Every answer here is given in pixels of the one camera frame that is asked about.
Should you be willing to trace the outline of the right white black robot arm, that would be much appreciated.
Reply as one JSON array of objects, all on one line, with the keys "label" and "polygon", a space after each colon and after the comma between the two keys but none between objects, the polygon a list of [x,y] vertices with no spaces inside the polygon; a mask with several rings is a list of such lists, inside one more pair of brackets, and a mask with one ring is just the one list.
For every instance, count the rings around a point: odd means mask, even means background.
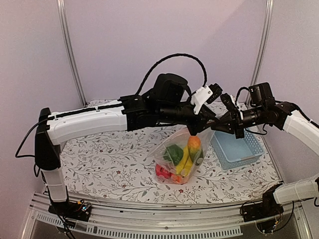
[{"label": "right white black robot arm", "polygon": [[[241,111],[237,101],[217,87],[217,96],[227,108],[218,121],[211,126],[213,130],[244,137],[244,130],[257,125],[275,126],[297,138],[314,153],[319,152],[319,126],[309,119],[300,107],[291,102],[277,101],[270,84],[260,83],[246,89],[251,98],[251,108]],[[258,213],[268,217],[277,209],[277,204],[303,201],[319,196],[319,176],[282,184],[265,193],[265,201],[258,205]]]}]

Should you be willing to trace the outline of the orange green toy mango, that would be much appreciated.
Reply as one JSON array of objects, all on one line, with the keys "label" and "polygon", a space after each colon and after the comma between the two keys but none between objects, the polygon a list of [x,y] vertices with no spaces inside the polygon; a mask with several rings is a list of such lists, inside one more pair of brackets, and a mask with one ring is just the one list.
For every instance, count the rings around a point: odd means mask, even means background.
[{"label": "orange green toy mango", "polygon": [[188,153],[193,161],[201,150],[201,140],[198,136],[190,136],[187,142]]}]

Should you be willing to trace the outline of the aluminium frame post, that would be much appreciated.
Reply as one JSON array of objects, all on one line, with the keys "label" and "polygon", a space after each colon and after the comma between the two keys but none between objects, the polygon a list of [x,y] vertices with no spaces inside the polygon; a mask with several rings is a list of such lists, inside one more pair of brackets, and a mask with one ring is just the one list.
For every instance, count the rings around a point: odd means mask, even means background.
[{"label": "aluminium frame post", "polygon": [[260,70],[262,67],[263,58],[264,58],[264,54],[266,51],[267,41],[268,41],[269,32],[270,32],[270,28],[271,28],[273,8],[274,8],[274,1],[273,0],[266,0],[265,16],[264,16],[264,21],[263,21],[262,34],[261,34],[257,58],[256,58],[255,66],[253,69],[250,85],[254,85],[257,83],[259,73],[260,73]]},{"label": "aluminium frame post", "polygon": [[67,54],[67,58],[69,61],[69,65],[70,65],[73,81],[75,84],[75,88],[76,88],[79,100],[81,102],[81,105],[87,106],[87,100],[86,100],[83,86],[81,83],[81,79],[80,79],[80,75],[78,72],[76,59],[75,59],[75,55],[74,55],[74,51],[73,51],[73,47],[72,47],[70,31],[69,31],[69,26],[68,26],[68,21],[67,21],[67,13],[66,13],[66,8],[65,8],[65,1],[64,0],[57,0],[56,2],[57,2],[57,9],[58,9],[58,14],[59,14],[62,36],[63,36],[66,54]]}]

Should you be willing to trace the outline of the yellow toy banana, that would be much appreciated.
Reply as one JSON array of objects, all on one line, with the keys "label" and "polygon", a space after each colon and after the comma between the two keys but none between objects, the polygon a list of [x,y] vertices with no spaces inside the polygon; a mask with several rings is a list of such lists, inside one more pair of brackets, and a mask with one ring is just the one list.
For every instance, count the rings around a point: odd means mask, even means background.
[{"label": "yellow toy banana", "polygon": [[193,166],[193,162],[189,156],[188,147],[186,146],[183,149],[183,157],[182,157],[181,161],[175,167],[175,172],[177,175],[181,175],[182,177],[186,177],[189,175],[192,166]]}]

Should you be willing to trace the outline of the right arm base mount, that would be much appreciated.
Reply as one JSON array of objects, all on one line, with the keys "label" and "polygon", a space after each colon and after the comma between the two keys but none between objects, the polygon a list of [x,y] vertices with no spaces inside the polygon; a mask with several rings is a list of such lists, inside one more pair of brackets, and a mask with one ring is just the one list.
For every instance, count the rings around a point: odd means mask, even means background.
[{"label": "right arm base mount", "polygon": [[243,217],[244,222],[279,216],[278,219],[272,219],[270,222],[261,222],[256,224],[257,229],[264,234],[273,233],[283,216],[283,206],[275,201],[273,195],[275,189],[279,186],[280,184],[275,185],[264,192],[261,202],[255,203],[247,201],[240,207],[240,215]]}]

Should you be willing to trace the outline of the red toy apple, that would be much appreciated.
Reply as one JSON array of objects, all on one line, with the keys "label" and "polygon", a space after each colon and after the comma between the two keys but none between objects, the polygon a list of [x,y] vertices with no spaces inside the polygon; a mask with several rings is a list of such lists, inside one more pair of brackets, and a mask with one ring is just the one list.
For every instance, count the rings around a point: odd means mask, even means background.
[{"label": "red toy apple", "polygon": [[155,173],[157,178],[160,180],[172,180],[172,173],[159,164],[156,164],[155,166]]}]

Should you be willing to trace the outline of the orange toy orange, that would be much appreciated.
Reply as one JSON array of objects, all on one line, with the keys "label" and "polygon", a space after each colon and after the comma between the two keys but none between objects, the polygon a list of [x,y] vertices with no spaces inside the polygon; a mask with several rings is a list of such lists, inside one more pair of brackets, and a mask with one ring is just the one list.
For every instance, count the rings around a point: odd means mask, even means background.
[{"label": "orange toy orange", "polygon": [[183,184],[184,183],[184,178],[180,175],[172,175],[171,179],[172,179],[173,183],[176,183],[176,184]]}]

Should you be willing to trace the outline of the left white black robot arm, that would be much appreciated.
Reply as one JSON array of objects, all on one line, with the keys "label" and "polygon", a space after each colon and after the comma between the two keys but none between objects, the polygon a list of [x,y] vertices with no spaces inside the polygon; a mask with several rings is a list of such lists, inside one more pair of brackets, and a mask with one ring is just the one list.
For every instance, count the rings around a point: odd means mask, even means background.
[{"label": "left white black robot arm", "polygon": [[35,133],[35,163],[40,168],[54,206],[63,216],[74,212],[68,201],[60,162],[61,145],[68,140],[108,131],[134,131],[146,127],[185,125],[192,135],[213,122],[207,107],[222,93],[218,84],[204,85],[187,100],[187,80],[175,74],[160,74],[154,86],[140,95],[124,96],[105,105],[64,113],[40,112]]}]

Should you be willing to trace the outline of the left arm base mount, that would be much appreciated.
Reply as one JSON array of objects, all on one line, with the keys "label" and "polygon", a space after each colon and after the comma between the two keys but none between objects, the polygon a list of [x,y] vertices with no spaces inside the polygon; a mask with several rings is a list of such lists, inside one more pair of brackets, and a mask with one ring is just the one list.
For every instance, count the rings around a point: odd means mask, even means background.
[{"label": "left arm base mount", "polygon": [[92,204],[84,200],[77,202],[69,200],[65,202],[51,201],[48,211],[62,218],[88,222],[91,216]]}]

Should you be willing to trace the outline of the left aluminium frame post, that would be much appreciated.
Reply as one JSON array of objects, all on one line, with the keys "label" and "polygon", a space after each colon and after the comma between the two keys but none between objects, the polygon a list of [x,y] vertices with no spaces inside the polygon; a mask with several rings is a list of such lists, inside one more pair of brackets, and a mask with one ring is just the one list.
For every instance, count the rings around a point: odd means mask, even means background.
[{"label": "left aluminium frame post", "polygon": [[69,26],[68,26],[68,21],[67,21],[67,13],[66,13],[66,8],[65,8],[65,1],[64,0],[57,0],[56,2],[57,2],[57,9],[58,9],[58,14],[59,14],[62,36],[63,36],[66,54],[67,54],[67,58],[69,61],[69,65],[70,65],[73,81],[75,84],[75,88],[76,88],[79,100],[81,102],[81,105],[87,106],[87,100],[86,100],[83,86],[81,83],[81,79],[80,79],[80,75],[78,72],[76,59],[75,59],[75,55],[74,55],[74,51],[73,51],[73,47],[72,47],[70,31],[69,31]]}]

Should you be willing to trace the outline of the clear zip top bag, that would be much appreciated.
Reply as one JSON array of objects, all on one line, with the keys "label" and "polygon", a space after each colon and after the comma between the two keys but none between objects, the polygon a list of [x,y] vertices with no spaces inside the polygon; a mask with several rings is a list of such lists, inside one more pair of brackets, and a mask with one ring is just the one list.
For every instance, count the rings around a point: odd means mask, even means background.
[{"label": "clear zip top bag", "polygon": [[187,183],[204,161],[214,134],[207,128],[192,136],[184,127],[161,142],[147,155],[155,163],[156,179],[163,184]]}]

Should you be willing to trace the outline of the right aluminium frame post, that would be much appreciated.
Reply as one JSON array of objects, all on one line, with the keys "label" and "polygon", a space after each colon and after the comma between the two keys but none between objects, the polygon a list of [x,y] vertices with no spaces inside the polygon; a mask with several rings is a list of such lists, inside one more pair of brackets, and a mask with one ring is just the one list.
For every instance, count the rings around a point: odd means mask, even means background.
[{"label": "right aluminium frame post", "polygon": [[259,73],[260,73],[260,70],[262,67],[263,58],[264,58],[264,54],[266,51],[267,41],[268,41],[269,32],[270,32],[270,28],[271,28],[273,8],[274,8],[274,1],[273,0],[266,0],[265,16],[264,16],[264,21],[263,21],[262,34],[261,34],[257,58],[256,58],[255,66],[253,69],[250,85],[254,85],[257,83]]}]

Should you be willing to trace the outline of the front aluminium rail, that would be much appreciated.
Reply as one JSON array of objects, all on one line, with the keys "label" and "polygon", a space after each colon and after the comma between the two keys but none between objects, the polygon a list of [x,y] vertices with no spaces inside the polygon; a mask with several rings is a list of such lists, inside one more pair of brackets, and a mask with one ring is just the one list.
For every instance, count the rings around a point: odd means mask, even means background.
[{"label": "front aluminium rail", "polygon": [[65,228],[51,214],[49,198],[34,194],[19,234],[21,239],[310,239],[312,233],[300,203],[284,205],[275,217],[245,222],[240,204],[164,205],[91,199],[88,221],[71,220]]}]

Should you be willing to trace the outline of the green toy pepper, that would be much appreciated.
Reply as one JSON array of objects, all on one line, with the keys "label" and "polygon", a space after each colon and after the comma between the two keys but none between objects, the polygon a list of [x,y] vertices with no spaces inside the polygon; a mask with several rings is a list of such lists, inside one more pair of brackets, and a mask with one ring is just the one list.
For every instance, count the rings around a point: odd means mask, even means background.
[{"label": "green toy pepper", "polygon": [[178,145],[172,144],[165,149],[163,158],[165,161],[177,166],[183,158],[183,150]]}]

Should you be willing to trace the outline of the light blue perforated basket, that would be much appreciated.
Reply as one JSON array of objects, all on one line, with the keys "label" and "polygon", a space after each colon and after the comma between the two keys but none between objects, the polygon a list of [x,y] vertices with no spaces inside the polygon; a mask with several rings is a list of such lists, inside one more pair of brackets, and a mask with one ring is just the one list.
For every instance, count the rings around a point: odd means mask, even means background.
[{"label": "light blue perforated basket", "polygon": [[255,135],[249,132],[236,139],[232,134],[217,131],[211,144],[224,170],[255,163],[265,153]]}]

